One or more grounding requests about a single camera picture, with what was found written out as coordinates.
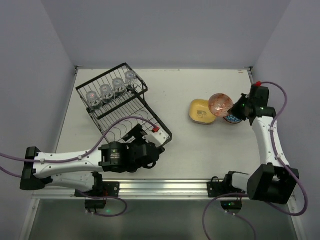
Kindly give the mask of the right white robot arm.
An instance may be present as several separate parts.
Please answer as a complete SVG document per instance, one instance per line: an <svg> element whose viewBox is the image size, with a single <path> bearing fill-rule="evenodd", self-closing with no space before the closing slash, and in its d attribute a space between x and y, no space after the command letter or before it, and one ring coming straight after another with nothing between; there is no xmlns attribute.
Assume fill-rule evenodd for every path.
<svg viewBox="0 0 320 240"><path fill-rule="evenodd" d="M255 83L249 94L241 98L228 111L242 121L249 121L258 145L260 166L252 174L230 171L226 180L231 188L248 194L249 199L285 205L300 177L291 168L280 143L277 130L277 113L268 105L268 87Z"/></svg>

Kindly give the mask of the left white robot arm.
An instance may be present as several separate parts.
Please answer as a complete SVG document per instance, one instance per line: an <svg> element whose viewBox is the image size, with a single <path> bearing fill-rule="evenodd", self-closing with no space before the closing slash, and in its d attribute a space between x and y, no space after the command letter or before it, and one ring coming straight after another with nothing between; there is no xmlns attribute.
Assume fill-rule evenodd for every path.
<svg viewBox="0 0 320 240"><path fill-rule="evenodd" d="M45 153L37 147L26 150L26 162L19 188L42 190L48 186L74 189L93 197L108 196L102 173L135 173L152 169L170 139L164 129L156 126L146 133L137 124L123 139L102 144L95 150L69 153Z"/></svg>

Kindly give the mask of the yellow square plate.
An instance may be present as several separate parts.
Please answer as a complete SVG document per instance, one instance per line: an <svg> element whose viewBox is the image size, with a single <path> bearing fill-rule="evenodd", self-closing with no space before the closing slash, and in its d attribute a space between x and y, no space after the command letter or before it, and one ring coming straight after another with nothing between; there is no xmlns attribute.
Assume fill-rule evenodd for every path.
<svg viewBox="0 0 320 240"><path fill-rule="evenodd" d="M197 121L207 123L216 120L216 117L209 110L209 101L205 99L194 99L189 106L189 117Z"/></svg>

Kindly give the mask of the brown panda square plate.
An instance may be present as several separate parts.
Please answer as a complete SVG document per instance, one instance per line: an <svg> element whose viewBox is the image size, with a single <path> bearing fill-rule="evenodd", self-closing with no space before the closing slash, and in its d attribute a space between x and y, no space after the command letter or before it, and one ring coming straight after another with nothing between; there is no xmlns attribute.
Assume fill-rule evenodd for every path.
<svg viewBox="0 0 320 240"><path fill-rule="evenodd" d="M209 126L209 125L212 125L214 123L214 120L211 121L211 122L205 122L205 121L198 121L198 120L194 120L191 118L191 121L195 124L198 124L198 125L204 125L204 126Z"/></svg>

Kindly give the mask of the blue patterned bowl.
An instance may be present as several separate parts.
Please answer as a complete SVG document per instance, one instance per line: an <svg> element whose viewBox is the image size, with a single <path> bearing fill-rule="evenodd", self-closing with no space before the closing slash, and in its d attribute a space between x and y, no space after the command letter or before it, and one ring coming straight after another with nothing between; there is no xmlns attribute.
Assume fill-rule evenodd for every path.
<svg viewBox="0 0 320 240"><path fill-rule="evenodd" d="M208 108L216 117L227 117L228 111L234 106L232 99L224 93L216 93L208 100Z"/></svg>

